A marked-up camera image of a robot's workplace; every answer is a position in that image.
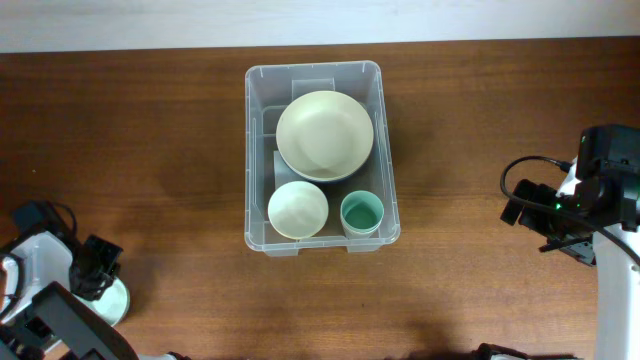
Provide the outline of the mint green small bowl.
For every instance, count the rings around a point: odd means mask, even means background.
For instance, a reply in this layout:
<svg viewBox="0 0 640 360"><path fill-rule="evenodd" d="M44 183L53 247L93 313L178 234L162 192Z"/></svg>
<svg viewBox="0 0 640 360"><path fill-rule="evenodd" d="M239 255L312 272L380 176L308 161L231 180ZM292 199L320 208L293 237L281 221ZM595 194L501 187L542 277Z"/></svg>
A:
<svg viewBox="0 0 640 360"><path fill-rule="evenodd" d="M114 279L99 300L87 301L79 296L77 299L112 327L124 319L130 305L129 291L119 278Z"/></svg>

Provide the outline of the yellow small bowl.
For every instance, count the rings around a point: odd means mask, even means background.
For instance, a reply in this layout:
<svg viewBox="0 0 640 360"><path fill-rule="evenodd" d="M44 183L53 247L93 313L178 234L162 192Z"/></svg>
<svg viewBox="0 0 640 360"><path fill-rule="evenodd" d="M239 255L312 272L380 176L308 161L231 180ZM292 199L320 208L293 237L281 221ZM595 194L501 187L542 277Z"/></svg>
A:
<svg viewBox="0 0 640 360"><path fill-rule="evenodd" d="M280 241L282 242L305 242L305 241L317 241L318 237L310 236L310 237L289 237L284 235L279 235Z"/></svg>

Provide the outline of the white small bowl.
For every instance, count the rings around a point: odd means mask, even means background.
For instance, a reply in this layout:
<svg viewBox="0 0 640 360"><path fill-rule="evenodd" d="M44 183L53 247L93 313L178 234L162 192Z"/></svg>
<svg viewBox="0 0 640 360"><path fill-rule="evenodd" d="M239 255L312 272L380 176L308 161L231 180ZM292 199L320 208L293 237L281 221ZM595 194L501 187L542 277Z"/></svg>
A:
<svg viewBox="0 0 640 360"><path fill-rule="evenodd" d="M272 227L279 234L310 237L326 224L329 205L319 187L310 182L295 181L274 191L267 213Z"/></svg>

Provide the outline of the mint green cup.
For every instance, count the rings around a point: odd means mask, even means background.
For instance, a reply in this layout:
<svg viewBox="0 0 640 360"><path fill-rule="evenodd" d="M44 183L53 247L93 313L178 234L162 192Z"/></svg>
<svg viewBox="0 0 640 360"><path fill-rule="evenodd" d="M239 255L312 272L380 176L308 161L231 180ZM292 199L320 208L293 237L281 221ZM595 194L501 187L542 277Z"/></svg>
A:
<svg viewBox="0 0 640 360"><path fill-rule="evenodd" d="M369 191L351 192L341 202L340 220L344 228L370 231L378 229L385 214L381 199Z"/></svg>

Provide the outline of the dark blue bowl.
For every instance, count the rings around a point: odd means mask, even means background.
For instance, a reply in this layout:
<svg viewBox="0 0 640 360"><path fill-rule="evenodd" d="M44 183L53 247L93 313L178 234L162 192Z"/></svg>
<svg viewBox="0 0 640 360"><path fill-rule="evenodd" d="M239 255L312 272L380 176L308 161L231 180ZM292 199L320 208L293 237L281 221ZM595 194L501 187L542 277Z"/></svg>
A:
<svg viewBox="0 0 640 360"><path fill-rule="evenodd" d="M288 180L302 180L302 181L310 181L310 182L314 182L314 183L320 183L320 184L330 184L330 183L338 183L338 182L343 182L343 181L347 181L347 180L351 180L351 179L355 179L357 177L360 177L362 175L366 176L368 173L368 170L363 167L359 170L357 170L356 172L345 176L345 177L341 177L341 178L336 178L336 179L314 179L314 178L310 178L310 177L305 177L302 176L298 173L296 173L295 171L293 171L291 168L286 167L280 174L280 177L282 179L288 179Z"/></svg>

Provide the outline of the cream bowl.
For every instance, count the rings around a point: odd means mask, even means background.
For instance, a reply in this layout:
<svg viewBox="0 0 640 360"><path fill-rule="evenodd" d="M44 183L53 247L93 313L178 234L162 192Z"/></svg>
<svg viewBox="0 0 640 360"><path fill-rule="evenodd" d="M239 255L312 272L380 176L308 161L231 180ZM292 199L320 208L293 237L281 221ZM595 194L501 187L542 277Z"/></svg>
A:
<svg viewBox="0 0 640 360"><path fill-rule="evenodd" d="M276 144L287 165L314 179L336 179L359 170L374 143L366 109L337 91L314 91L291 102L280 115Z"/></svg>

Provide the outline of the cream cup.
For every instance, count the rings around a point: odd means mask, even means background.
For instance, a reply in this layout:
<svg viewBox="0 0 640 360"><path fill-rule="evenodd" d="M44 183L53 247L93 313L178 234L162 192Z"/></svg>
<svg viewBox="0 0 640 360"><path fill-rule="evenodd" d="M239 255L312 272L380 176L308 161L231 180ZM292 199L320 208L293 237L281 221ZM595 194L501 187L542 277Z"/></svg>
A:
<svg viewBox="0 0 640 360"><path fill-rule="evenodd" d="M359 229L344 228L344 233L347 239L367 239L376 237L378 229L373 229L370 231L360 231Z"/></svg>

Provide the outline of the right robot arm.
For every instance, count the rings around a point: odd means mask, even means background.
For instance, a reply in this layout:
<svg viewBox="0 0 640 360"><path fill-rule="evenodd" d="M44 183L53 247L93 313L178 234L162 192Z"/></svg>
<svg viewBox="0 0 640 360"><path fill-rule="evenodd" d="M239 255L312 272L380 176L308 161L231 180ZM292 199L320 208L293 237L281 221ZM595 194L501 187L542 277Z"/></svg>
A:
<svg viewBox="0 0 640 360"><path fill-rule="evenodd" d="M597 269L595 356L639 356L639 131L624 125L585 129L560 188L520 180L502 184L500 218L543 236L540 252L560 251Z"/></svg>

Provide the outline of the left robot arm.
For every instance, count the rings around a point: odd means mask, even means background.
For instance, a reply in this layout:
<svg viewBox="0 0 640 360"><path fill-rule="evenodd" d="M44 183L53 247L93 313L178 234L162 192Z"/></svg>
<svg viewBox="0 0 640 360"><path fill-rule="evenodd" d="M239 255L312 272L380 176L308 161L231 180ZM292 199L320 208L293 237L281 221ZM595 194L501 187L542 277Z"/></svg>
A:
<svg viewBox="0 0 640 360"><path fill-rule="evenodd" d="M63 344L67 359L144 360L116 331L128 312L121 247L81 242L64 205L30 201L12 213L17 238L1 249L1 356L43 359Z"/></svg>

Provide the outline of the clear plastic storage bin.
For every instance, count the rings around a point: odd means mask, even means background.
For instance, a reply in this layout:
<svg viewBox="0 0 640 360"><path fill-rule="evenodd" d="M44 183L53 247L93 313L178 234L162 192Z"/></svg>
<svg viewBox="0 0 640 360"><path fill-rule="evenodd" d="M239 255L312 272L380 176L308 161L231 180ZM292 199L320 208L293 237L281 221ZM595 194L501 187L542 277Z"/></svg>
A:
<svg viewBox="0 0 640 360"><path fill-rule="evenodd" d="M329 205L317 241L282 242L267 213L274 186L273 152L280 115L295 99L307 93L331 90L358 101L374 127L372 153L361 167L366 176L319 184ZM244 239L249 248L268 256L296 256L302 249L344 247L350 253L372 252L395 242L401 225L395 190L387 126L382 72L369 60L306 64L257 65L245 74L245 206ZM385 214L376 237L347 239L340 221L340 204L357 190L377 195Z"/></svg>

